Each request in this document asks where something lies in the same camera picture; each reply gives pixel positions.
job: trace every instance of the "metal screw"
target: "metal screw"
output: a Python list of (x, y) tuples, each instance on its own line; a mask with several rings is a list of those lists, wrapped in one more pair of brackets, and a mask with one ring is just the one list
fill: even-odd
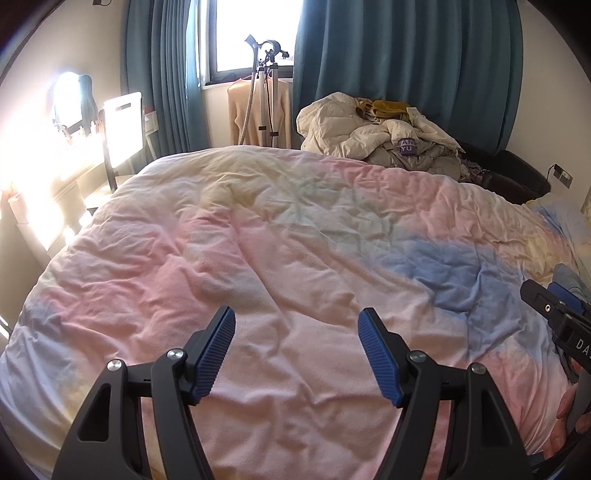
[(416, 364), (422, 364), (427, 359), (427, 355), (420, 350), (413, 350), (410, 352), (409, 357)]
[(107, 369), (111, 370), (112, 372), (116, 372), (118, 369), (121, 368), (122, 365), (123, 365), (123, 362), (116, 358), (115, 360), (111, 360), (107, 364)]
[(180, 348), (173, 348), (172, 350), (169, 350), (166, 354), (166, 356), (171, 360), (178, 360), (179, 358), (182, 358), (183, 355), (184, 351)]
[(486, 373), (486, 367), (482, 364), (473, 364), (470, 369), (476, 374), (476, 375), (484, 375)]

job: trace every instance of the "pink bedsheet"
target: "pink bedsheet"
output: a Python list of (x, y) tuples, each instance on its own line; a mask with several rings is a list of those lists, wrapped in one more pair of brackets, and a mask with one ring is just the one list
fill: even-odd
[[(444, 176), (257, 147), (163, 158), (40, 278), (0, 358), (0, 415), (49, 476), (110, 359), (153, 361), (227, 304), (236, 335), (193, 409), (216, 478), (367, 480), (399, 415), (356, 333), (372, 306), (439, 363), (484, 363), (533, 453), (568, 383), (518, 290), (558, 262), (576, 268), (542, 215)], [(144, 417), (161, 478), (149, 403)]]

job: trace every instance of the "wall outlet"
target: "wall outlet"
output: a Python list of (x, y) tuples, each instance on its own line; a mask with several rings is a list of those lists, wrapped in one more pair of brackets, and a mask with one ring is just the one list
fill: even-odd
[(570, 188), (570, 184), (573, 182), (573, 176), (565, 169), (559, 165), (555, 165), (554, 176), (559, 179), (565, 187)]
[(567, 187), (569, 189), (570, 188), (570, 184), (573, 182), (573, 177), (569, 173), (566, 173), (565, 171), (563, 171), (562, 172), (562, 175), (559, 178), (559, 180), (562, 183), (564, 183), (564, 186), (565, 187)]

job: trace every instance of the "beige sweater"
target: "beige sweater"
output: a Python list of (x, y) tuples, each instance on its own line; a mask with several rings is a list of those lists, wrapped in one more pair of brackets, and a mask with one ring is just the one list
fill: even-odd
[[(287, 82), (279, 80), (279, 147), (291, 148), (291, 97), (290, 88)], [(271, 94), (271, 81), (267, 80), (269, 95)], [(246, 108), (248, 106), (248, 94), (250, 93), (250, 80), (237, 80), (228, 88), (228, 109), (230, 114), (230, 137), (234, 145), (238, 145)], [(258, 127), (261, 124), (260, 91), (258, 80), (255, 84), (255, 93), (252, 99), (251, 117), (246, 128), (245, 145), (260, 145)], [(269, 110), (265, 99), (265, 120), (267, 122), (267, 145), (271, 146), (271, 123), (269, 121)]]

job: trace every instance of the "purple label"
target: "purple label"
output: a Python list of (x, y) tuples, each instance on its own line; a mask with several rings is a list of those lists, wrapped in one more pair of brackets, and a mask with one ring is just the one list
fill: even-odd
[(400, 149), (400, 154), (405, 157), (417, 154), (417, 144), (413, 138), (401, 138), (398, 140), (398, 148)]

